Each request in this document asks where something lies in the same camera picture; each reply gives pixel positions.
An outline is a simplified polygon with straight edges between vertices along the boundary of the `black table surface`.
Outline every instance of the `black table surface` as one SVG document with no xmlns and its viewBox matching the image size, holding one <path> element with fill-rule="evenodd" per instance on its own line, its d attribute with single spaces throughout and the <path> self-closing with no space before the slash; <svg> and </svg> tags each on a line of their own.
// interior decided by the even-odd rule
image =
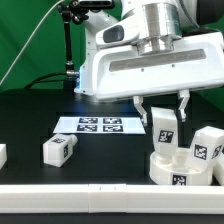
<svg viewBox="0 0 224 224">
<path fill-rule="evenodd" d="M 176 95 L 146 98 L 144 108 L 176 109 Z M 179 123 L 179 146 L 189 147 L 196 130 L 224 128 L 224 112 L 193 93 Z M 154 151 L 152 124 L 145 135 L 76 134 L 73 156 L 61 167 L 43 163 L 42 145 L 61 116 L 140 117 L 132 101 L 92 103 L 62 90 L 9 90 L 0 94 L 0 143 L 7 145 L 7 163 L 0 184 L 154 184 L 149 157 Z M 181 214 L 1 214 L 0 223 L 221 223 L 221 215 Z"/>
</svg>

